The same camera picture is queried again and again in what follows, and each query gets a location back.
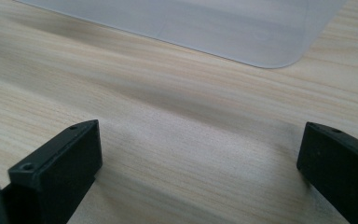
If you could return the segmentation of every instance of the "small hole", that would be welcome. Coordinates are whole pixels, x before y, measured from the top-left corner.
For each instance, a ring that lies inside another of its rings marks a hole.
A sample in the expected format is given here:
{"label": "small hole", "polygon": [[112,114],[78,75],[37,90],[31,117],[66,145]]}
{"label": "small hole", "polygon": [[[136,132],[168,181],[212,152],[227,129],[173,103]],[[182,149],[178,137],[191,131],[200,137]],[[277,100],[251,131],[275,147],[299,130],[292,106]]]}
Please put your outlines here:
{"label": "small hole", "polygon": [[34,165],[32,163],[25,163],[22,165],[21,169],[24,171],[30,171],[34,169]]}
{"label": "small hole", "polygon": [[332,131],[333,133],[342,133],[342,131],[337,130],[337,129],[332,129],[331,131]]}

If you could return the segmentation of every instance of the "wooden table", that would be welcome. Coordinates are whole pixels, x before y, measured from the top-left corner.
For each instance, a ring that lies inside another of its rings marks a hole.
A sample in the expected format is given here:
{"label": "wooden table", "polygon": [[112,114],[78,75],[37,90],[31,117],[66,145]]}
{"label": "wooden table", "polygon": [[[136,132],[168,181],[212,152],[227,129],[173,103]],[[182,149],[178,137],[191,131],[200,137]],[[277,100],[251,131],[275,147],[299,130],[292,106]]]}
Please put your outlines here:
{"label": "wooden table", "polygon": [[0,186],[88,119],[104,165],[70,223],[345,223],[296,157],[308,120],[358,138],[358,1],[267,70],[0,0]]}

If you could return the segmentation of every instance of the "light wood surface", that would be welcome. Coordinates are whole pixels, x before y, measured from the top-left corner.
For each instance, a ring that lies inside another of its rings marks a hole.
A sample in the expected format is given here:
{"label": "light wood surface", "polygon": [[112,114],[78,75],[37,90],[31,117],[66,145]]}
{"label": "light wood surface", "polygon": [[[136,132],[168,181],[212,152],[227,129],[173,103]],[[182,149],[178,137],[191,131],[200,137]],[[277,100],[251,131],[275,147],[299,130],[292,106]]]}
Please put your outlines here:
{"label": "light wood surface", "polygon": [[358,138],[358,1],[255,68],[0,0],[0,186],[74,123],[104,165],[69,223],[346,223],[296,169],[306,121]]}

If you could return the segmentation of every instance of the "frosted acrylic panel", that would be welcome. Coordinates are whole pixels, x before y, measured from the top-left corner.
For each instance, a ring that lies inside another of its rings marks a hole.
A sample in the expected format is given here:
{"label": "frosted acrylic panel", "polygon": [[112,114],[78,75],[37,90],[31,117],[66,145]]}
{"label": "frosted acrylic panel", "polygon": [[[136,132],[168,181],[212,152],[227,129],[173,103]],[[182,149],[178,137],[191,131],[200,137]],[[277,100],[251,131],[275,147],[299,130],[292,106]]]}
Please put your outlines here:
{"label": "frosted acrylic panel", "polygon": [[346,0],[20,0],[241,63],[297,61]]}

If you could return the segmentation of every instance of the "translucent plastic sheet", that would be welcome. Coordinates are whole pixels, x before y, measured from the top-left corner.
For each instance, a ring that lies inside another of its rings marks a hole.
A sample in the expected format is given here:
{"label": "translucent plastic sheet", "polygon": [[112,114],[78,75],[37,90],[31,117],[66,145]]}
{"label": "translucent plastic sheet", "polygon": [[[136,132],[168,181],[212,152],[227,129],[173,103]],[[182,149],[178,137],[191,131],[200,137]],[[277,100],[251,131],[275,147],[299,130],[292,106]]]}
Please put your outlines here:
{"label": "translucent plastic sheet", "polygon": [[346,0],[19,0],[250,65],[297,61]]}

